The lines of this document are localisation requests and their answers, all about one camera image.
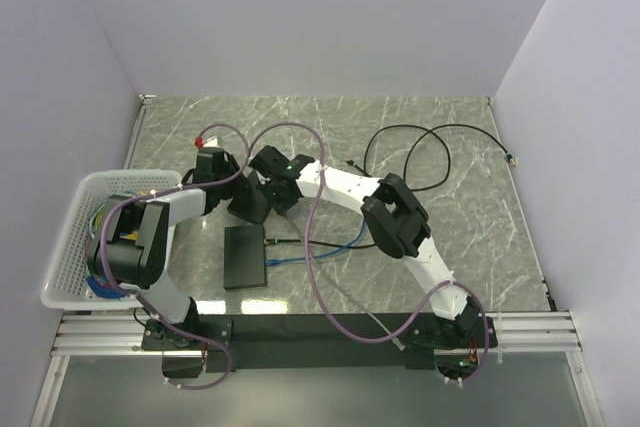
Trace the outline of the dark grey network switch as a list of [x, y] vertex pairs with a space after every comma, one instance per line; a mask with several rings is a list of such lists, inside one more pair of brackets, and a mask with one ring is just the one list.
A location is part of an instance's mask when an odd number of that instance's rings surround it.
[[226, 291], [267, 285], [264, 239], [262, 224], [225, 228], [223, 288]]

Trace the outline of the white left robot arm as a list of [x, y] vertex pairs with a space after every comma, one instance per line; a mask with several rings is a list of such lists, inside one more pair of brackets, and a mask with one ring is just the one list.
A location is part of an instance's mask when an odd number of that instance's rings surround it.
[[147, 311], [164, 318], [167, 339], [180, 349], [199, 341], [201, 324], [195, 301], [165, 268], [169, 230], [210, 213], [243, 186], [243, 177], [231, 154], [203, 147], [196, 155], [191, 183], [196, 187], [187, 183], [162, 197], [109, 196], [94, 221], [86, 253], [90, 276], [121, 296], [135, 296]]

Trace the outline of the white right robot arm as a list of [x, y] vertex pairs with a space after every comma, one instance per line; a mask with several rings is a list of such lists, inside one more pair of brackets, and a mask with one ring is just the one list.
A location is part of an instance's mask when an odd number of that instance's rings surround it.
[[376, 247], [401, 260], [425, 291], [441, 288], [430, 298], [432, 312], [443, 318], [440, 334], [452, 346], [465, 344], [475, 333], [478, 302], [455, 284], [439, 254], [428, 214], [401, 177], [365, 177], [326, 167], [306, 155], [287, 159], [267, 146], [250, 167], [263, 182], [259, 189], [283, 215], [301, 198], [319, 198], [362, 215]]

